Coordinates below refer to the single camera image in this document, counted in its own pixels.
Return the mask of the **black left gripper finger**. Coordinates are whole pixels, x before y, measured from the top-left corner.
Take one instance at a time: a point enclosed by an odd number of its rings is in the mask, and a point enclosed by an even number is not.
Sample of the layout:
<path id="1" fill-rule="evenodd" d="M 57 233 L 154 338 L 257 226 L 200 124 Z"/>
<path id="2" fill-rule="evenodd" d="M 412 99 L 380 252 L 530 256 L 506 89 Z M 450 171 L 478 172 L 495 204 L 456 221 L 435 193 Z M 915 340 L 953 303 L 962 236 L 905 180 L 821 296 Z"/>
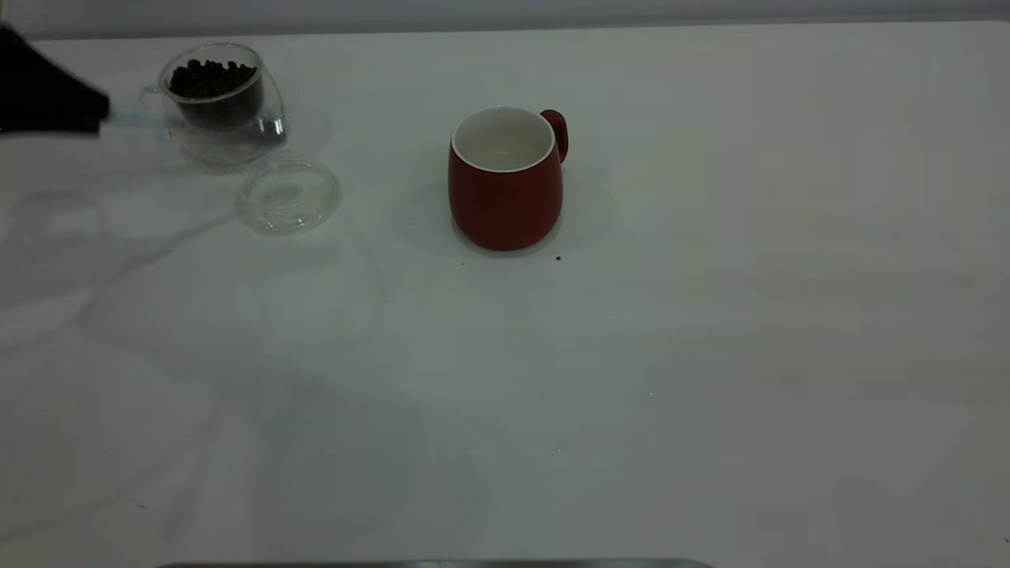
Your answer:
<path id="1" fill-rule="evenodd" d="M 107 118 L 107 94 L 84 90 L 2 89 L 3 134 L 98 134 Z"/>
<path id="2" fill-rule="evenodd" d="M 75 77 L 1 25 L 1 108 L 10 113 L 108 115 L 108 94 Z"/>

